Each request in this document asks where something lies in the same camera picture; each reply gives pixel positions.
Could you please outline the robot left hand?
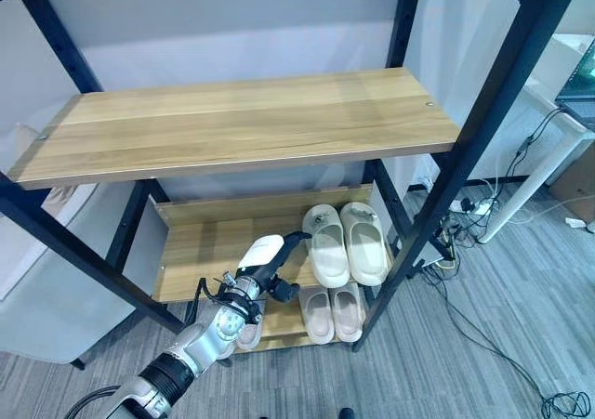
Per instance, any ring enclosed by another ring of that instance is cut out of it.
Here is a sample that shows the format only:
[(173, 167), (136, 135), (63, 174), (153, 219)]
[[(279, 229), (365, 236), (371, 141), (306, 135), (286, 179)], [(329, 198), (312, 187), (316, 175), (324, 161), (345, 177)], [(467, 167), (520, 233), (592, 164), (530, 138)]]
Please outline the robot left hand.
[(268, 293), (274, 300), (287, 303), (299, 292), (298, 283), (289, 283), (277, 275), (292, 251), (311, 235), (295, 231), (287, 235), (267, 235), (257, 239), (238, 264), (236, 280), (250, 280), (258, 292)]

